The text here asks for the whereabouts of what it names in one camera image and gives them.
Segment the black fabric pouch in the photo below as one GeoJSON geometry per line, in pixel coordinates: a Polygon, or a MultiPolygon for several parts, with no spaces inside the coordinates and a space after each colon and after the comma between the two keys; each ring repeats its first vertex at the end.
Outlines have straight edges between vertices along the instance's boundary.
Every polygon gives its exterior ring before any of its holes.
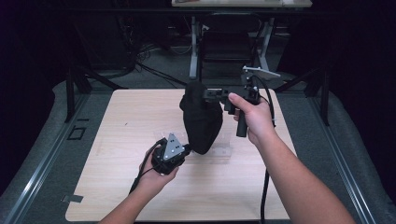
{"type": "Polygon", "coordinates": [[[215,142],[223,121],[220,102],[205,101],[206,89],[201,82],[190,82],[179,105],[191,149],[201,155],[215,142]]]}

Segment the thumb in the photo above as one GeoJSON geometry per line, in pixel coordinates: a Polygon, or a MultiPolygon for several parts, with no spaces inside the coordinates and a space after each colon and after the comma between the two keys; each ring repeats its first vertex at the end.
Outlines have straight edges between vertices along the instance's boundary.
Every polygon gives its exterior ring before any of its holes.
{"type": "Polygon", "coordinates": [[[230,92],[230,94],[228,94],[228,99],[230,100],[230,102],[233,105],[235,105],[239,109],[243,110],[245,112],[245,114],[248,111],[250,111],[254,106],[251,103],[249,103],[248,101],[246,101],[244,98],[240,97],[239,95],[237,95],[233,92],[230,92]]]}

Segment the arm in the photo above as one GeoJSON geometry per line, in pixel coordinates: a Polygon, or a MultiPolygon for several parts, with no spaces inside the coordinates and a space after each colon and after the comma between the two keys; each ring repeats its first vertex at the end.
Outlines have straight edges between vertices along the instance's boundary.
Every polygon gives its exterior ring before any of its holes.
{"type": "MultiPolygon", "coordinates": [[[[152,154],[148,157],[148,162],[144,169],[145,172],[152,168],[151,157],[152,154]]],[[[177,170],[178,167],[169,175],[160,175],[155,170],[150,170],[142,175],[136,189],[99,223],[134,223],[146,204],[148,204],[167,183],[175,178],[177,170]]]]}
{"type": "Polygon", "coordinates": [[[248,138],[262,155],[293,223],[354,223],[338,198],[279,138],[266,102],[252,105],[233,93],[229,94],[229,99],[245,112],[248,138]]]}

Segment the light wooden tabletop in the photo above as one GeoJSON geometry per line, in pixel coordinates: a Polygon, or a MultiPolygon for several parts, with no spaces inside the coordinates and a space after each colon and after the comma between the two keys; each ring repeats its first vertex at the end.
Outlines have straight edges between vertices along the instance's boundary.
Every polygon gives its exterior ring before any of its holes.
{"type": "Polygon", "coordinates": [[[311,7],[311,0],[172,0],[173,7],[311,7]]]}
{"type": "MultiPolygon", "coordinates": [[[[178,105],[184,90],[114,91],[65,214],[69,221],[98,221],[127,195],[145,152],[174,133],[187,144],[178,105]]],[[[276,95],[276,131],[294,151],[276,95]]],[[[223,113],[218,139],[204,155],[190,154],[170,182],[140,213],[140,221],[257,220],[265,166],[247,138],[236,137],[232,115],[223,113]]],[[[270,181],[266,218],[288,219],[270,181]]]]}

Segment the forearm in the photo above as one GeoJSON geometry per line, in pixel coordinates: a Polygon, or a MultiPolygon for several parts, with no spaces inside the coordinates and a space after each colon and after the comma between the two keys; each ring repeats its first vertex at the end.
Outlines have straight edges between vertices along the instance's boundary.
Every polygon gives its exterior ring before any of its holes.
{"type": "Polygon", "coordinates": [[[353,223],[338,198],[276,136],[258,145],[276,190],[293,223],[353,223]]]}
{"type": "Polygon", "coordinates": [[[99,223],[134,223],[142,209],[155,195],[137,188],[99,223]]]}

